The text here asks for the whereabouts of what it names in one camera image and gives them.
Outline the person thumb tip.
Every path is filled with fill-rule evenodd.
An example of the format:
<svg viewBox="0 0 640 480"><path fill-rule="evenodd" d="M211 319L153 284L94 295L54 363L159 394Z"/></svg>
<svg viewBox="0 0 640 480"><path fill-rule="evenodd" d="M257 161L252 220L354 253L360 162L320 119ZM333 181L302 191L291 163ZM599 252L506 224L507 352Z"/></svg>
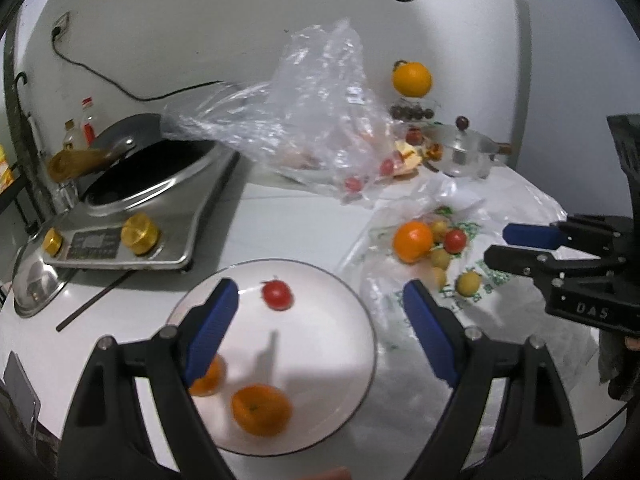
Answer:
<svg viewBox="0 0 640 480"><path fill-rule="evenodd" d="M352 474L346 467L337 467L318 474L310 474L299 480L352 480Z"/></svg>

